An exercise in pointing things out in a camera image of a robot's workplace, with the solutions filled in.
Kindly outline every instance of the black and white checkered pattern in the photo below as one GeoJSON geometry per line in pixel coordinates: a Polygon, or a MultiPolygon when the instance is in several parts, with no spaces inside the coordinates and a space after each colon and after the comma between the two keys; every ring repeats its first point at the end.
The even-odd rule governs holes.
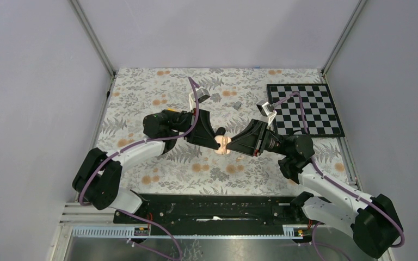
{"type": "MultiPolygon", "coordinates": [[[[305,118],[312,136],[344,136],[339,116],[326,84],[268,84],[269,102],[278,102],[292,92],[299,92],[305,110],[305,118]]],[[[303,129],[299,97],[294,96],[276,108],[274,125],[281,135],[290,135],[303,129]]]]}

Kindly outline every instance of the floral tablecloth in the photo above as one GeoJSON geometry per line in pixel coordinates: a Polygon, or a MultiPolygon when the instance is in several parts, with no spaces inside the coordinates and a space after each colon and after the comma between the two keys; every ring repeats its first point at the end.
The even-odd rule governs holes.
{"type": "MultiPolygon", "coordinates": [[[[225,127],[228,136],[242,131],[250,119],[259,119],[256,103],[267,99],[268,83],[320,83],[317,69],[121,69],[103,121],[97,146],[111,150],[143,139],[142,120],[163,109],[189,109],[191,76],[207,88],[211,98],[201,109],[211,113],[213,128],[225,127]],[[235,110],[233,105],[242,106],[235,110]]],[[[335,138],[314,138],[319,166],[347,182],[335,138]]],[[[278,167],[283,158],[270,152],[252,158],[177,141],[173,150],[127,171],[121,186],[140,193],[284,195],[309,189],[284,178],[278,167]]]]}

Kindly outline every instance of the table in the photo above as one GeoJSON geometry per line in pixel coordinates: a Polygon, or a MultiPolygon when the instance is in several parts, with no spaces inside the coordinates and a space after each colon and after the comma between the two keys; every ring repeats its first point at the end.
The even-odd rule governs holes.
{"type": "MultiPolygon", "coordinates": [[[[317,69],[120,69],[97,141],[111,150],[144,138],[143,117],[163,109],[189,109],[188,77],[207,88],[211,98],[200,108],[210,111],[213,128],[225,127],[228,136],[259,119],[256,103],[267,99],[268,83],[321,83],[317,69]],[[237,111],[233,104],[242,102],[237,111]]],[[[320,168],[348,182],[336,138],[313,138],[320,168]]],[[[177,141],[165,155],[127,171],[120,185],[138,193],[283,195],[296,196],[308,188],[283,177],[278,160],[264,152],[249,157],[231,152],[220,156],[209,148],[177,141]]]]}

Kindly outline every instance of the gray wall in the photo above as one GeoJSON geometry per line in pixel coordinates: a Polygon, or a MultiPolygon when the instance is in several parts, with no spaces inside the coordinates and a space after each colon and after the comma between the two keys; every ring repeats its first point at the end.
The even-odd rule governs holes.
{"type": "Polygon", "coordinates": [[[328,75],[364,188],[405,228],[418,260],[418,1],[369,1],[328,75]]]}
{"type": "Polygon", "coordinates": [[[357,2],[80,1],[116,68],[320,68],[357,2]]]}
{"type": "Polygon", "coordinates": [[[44,260],[108,76],[68,1],[0,1],[0,260],[44,260]]]}

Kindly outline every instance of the small gray cube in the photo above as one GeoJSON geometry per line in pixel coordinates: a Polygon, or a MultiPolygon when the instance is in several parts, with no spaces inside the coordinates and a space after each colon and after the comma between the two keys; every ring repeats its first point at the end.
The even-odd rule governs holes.
{"type": "Polygon", "coordinates": [[[240,101],[237,101],[234,105],[233,105],[233,108],[235,109],[235,110],[239,110],[240,108],[241,108],[241,102],[240,101]]]}

